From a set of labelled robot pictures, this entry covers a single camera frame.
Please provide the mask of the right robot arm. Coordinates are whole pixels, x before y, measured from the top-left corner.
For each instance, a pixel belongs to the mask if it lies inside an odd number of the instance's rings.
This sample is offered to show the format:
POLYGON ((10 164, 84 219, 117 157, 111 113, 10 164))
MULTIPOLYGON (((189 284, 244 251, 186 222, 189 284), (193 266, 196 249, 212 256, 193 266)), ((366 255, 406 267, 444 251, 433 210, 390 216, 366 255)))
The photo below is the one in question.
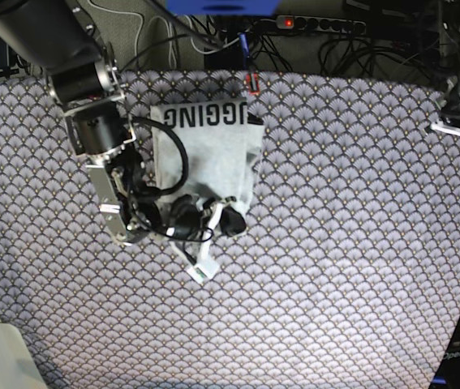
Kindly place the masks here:
POLYGON ((174 126, 150 118, 140 123, 168 137, 181 173, 167 187, 144 181, 134 121, 118 111, 126 97, 114 58, 85 32, 64 1, 0 1, 0 37, 45 72, 75 153, 88 161, 101 214, 118 244, 129 246, 149 234, 209 244, 217 234, 231 237, 245 230, 234 197, 182 193, 190 174, 187 150, 174 126))

